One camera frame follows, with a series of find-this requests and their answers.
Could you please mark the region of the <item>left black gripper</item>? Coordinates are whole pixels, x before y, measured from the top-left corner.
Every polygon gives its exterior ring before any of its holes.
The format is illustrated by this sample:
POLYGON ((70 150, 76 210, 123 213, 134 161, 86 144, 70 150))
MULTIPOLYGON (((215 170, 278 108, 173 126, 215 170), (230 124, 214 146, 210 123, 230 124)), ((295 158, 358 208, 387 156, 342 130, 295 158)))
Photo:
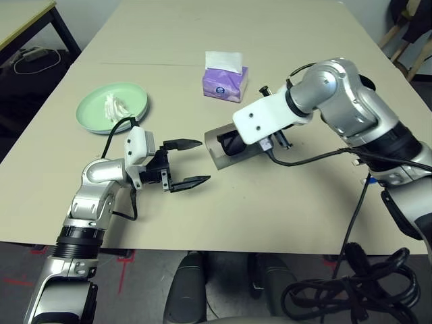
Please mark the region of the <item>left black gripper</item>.
POLYGON ((154 157, 145 165, 145 170, 140 172, 140 180, 143 184, 161 183, 164 191, 181 192, 195 188, 211 177, 209 175, 198 175, 183 179, 182 182, 173 183, 169 169, 168 151, 184 151, 201 146, 203 143, 193 139, 166 140, 156 151, 154 157))

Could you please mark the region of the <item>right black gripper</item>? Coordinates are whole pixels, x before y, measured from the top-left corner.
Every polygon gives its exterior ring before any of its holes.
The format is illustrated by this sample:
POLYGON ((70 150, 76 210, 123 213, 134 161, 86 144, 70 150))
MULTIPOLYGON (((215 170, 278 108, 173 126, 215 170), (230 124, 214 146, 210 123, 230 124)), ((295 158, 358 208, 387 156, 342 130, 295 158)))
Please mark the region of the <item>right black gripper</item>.
MULTIPOLYGON (((268 97, 272 95, 272 92, 269 90, 268 86, 263 86, 262 88, 259 89, 259 92, 264 97, 268 97)), ((273 136, 280 146, 284 147, 285 149, 291 148, 292 144, 288 142, 287 138, 285 137, 284 133, 281 130, 273 133, 273 136)))

